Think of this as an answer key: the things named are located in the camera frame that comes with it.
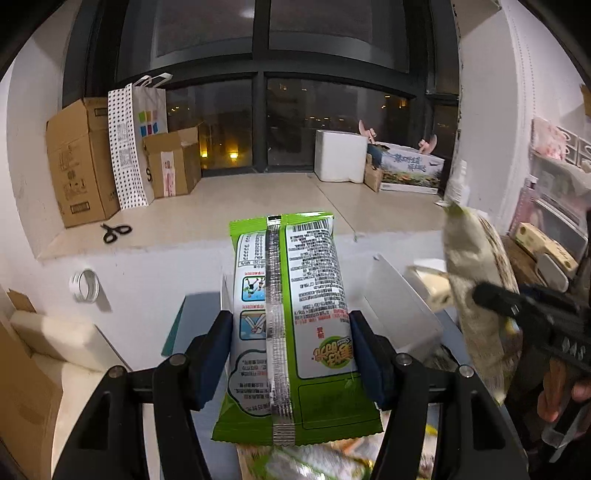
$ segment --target box label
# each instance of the box label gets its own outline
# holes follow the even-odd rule
[[[164,196],[174,197],[177,194],[177,173],[174,169],[174,153],[160,152],[160,161],[162,162]]]
[[[90,210],[90,203],[81,202],[76,203],[75,205],[70,205],[70,210],[72,211],[72,213],[87,212],[88,210]]]

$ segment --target tiled floor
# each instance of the tiled floor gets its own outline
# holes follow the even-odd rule
[[[320,210],[335,214],[336,235],[439,230],[444,212],[434,205],[438,199],[418,193],[375,193],[364,184],[324,183],[311,173],[209,177],[190,195],[116,213],[106,223],[124,223],[134,231],[112,245],[102,241],[101,222],[93,223],[64,230],[39,258],[215,241],[228,237],[228,223],[235,219]]]

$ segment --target green snack bag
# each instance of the green snack bag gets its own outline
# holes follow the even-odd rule
[[[234,328],[213,440],[307,445],[382,431],[353,358],[332,231],[326,212],[230,224]]]

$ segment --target tape roll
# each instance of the tape roll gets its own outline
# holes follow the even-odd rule
[[[99,277],[90,268],[76,272],[70,279],[70,291],[81,303],[94,303],[99,296]]]

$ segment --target barcode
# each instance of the barcode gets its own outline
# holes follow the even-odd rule
[[[322,220],[316,220],[315,222],[310,223],[301,223],[299,225],[294,225],[294,232],[302,232],[304,230],[328,230],[329,229],[329,221],[326,218]]]

